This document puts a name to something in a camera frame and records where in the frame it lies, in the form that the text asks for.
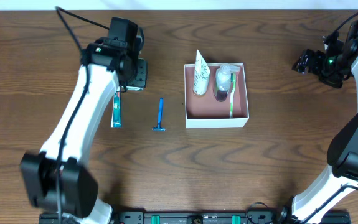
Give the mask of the green Dettol soap bar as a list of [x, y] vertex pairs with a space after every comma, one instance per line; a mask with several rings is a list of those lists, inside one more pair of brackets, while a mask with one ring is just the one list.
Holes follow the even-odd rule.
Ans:
[[137, 86], [127, 86], [126, 89], [128, 91], [142, 91], [143, 87], [137, 87]]

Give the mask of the green white toothbrush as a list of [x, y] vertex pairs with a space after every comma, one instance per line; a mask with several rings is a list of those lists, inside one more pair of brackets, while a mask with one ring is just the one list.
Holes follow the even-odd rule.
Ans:
[[230, 112], [229, 112], [230, 119], [233, 118], [234, 95], [235, 95], [235, 87], [237, 82], [236, 75], [234, 73], [232, 73], [231, 81], [232, 81], [232, 90], [230, 92]]

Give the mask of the teal toothpaste tube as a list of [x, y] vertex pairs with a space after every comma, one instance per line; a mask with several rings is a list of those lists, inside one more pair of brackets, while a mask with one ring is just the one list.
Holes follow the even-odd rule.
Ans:
[[121, 92], [120, 89], [114, 94], [113, 97], [113, 106], [112, 106], [112, 116], [111, 116], [111, 127], [112, 128], [121, 128]]

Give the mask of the white Pantene tube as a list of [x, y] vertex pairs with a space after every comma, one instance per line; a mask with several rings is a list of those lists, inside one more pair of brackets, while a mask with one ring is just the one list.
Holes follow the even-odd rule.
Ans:
[[193, 92], [197, 96], [203, 96], [206, 94], [210, 77], [210, 68], [200, 51], [197, 50], [194, 66], [194, 84]]

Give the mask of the clear pump sanitizer bottle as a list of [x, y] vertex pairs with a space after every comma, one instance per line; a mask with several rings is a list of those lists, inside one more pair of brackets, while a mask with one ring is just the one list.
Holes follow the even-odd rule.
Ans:
[[219, 102], [226, 100], [232, 86], [232, 75], [240, 71], [239, 66], [223, 64], [215, 73], [214, 96]]

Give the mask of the blue disposable razor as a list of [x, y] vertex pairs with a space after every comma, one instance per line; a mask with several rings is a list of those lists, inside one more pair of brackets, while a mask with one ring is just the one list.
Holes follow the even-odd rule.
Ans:
[[152, 128], [153, 131], [165, 131], [166, 128], [161, 126], [162, 119], [163, 119], [163, 105], [164, 100], [163, 98], [159, 99], [159, 107], [158, 107], [158, 117], [157, 117], [157, 125]]

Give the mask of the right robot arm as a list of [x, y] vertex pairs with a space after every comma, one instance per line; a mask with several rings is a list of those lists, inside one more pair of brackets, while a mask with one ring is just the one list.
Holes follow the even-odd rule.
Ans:
[[358, 20], [349, 28], [345, 41], [334, 31], [324, 40], [325, 51], [306, 49], [293, 70], [312, 73], [319, 81], [341, 88], [350, 77], [356, 83], [357, 113], [333, 138], [327, 150], [327, 166], [302, 193], [292, 197], [277, 216], [278, 223], [347, 223], [345, 215], [329, 210], [358, 191]]

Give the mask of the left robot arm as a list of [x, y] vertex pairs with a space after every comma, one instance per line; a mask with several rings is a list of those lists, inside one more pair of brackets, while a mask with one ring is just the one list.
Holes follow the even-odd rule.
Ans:
[[30, 204], [55, 213], [51, 223], [111, 221], [113, 209], [98, 198], [87, 164], [114, 95], [146, 86], [146, 61], [139, 57], [143, 45], [137, 24], [112, 17], [108, 35], [81, 50], [77, 84], [57, 127], [38, 154], [23, 155], [20, 170]]

